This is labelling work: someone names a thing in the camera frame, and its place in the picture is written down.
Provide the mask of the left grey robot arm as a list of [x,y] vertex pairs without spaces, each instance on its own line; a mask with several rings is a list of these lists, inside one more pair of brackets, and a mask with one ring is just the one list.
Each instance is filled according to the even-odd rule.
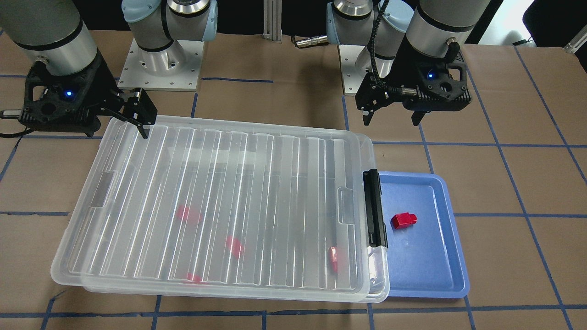
[[376,111],[402,103],[414,126],[432,111],[461,111],[472,97],[461,48],[487,0],[332,0],[330,44],[363,46],[369,65],[355,92],[368,126]]

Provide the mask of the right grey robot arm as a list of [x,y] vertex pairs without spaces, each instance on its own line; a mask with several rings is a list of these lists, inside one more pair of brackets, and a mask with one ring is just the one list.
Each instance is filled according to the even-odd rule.
[[[152,75],[174,74],[187,64],[180,40],[216,36],[216,0],[124,0],[121,9],[141,64]],[[118,88],[73,1],[3,0],[1,27],[32,61],[23,106],[1,111],[2,119],[16,119],[24,130],[2,138],[33,132],[92,137],[101,116],[128,122],[148,138],[156,106],[144,88],[127,93]]]

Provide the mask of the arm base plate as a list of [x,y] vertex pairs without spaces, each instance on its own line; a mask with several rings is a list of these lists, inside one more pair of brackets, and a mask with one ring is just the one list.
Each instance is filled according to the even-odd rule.
[[[394,54],[385,57],[377,52],[376,66],[380,77],[386,77],[391,70],[401,41],[394,47]],[[355,96],[365,74],[372,71],[370,54],[366,46],[339,44],[340,75],[343,82],[343,95]]]
[[118,87],[123,90],[196,92],[205,43],[176,40],[166,50],[147,52],[132,41]]

